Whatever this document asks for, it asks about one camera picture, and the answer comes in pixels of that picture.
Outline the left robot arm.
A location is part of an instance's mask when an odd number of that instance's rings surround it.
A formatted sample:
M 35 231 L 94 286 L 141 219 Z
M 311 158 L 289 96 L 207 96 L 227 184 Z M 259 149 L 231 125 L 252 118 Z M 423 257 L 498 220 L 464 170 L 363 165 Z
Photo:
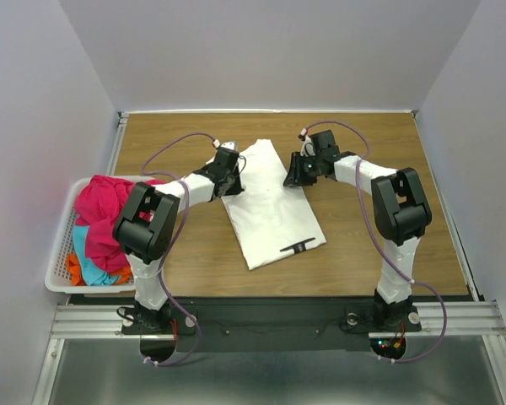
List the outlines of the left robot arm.
M 113 238 L 126 255 L 135 286 L 134 310 L 121 316 L 151 332 L 170 325 L 169 297 L 161 286 L 163 264 L 177 240 L 178 214 L 187 218 L 189 208 L 240 194 L 240 153 L 231 143 L 216 148 L 213 160 L 186 177 L 161 189 L 146 182 L 132 188 L 113 229 Z

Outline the white t shirt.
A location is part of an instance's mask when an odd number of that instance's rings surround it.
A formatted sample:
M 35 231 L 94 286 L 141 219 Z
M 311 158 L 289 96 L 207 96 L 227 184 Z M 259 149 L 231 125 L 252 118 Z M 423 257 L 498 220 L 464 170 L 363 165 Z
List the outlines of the white t shirt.
M 287 188 L 287 171 L 272 141 L 259 139 L 240 153 L 244 190 L 223 205 L 249 270 L 315 249 L 326 237 L 302 188 Z

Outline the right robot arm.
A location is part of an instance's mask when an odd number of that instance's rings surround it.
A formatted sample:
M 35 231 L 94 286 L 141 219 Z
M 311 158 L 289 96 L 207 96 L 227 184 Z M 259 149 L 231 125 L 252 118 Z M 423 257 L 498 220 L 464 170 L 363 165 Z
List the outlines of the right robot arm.
M 291 154 L 285 187 L 312 186 L 320 177 L 356 187 L 369 236 L 383 262 L 374 291 L 372 322 L 390 329 L 399 321 L 419 323 L 412 305 L 414 258 L 432 212 L 418 173 L 395 170 L 342 152 L 330 130 L 299 134 L 302 148 Z

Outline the pink t shirt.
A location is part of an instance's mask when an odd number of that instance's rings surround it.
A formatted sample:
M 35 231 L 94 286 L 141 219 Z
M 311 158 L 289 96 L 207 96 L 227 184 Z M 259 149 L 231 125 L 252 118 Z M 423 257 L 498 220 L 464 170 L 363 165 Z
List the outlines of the pink t shirt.
M 75 225 L 89 227 L 86 256 L 108 273 L 130 267 L 119 243 L 113 238 L 113 229 L 134 186 L 134 181 L 95 175 L 73 204 L 78 216 Z

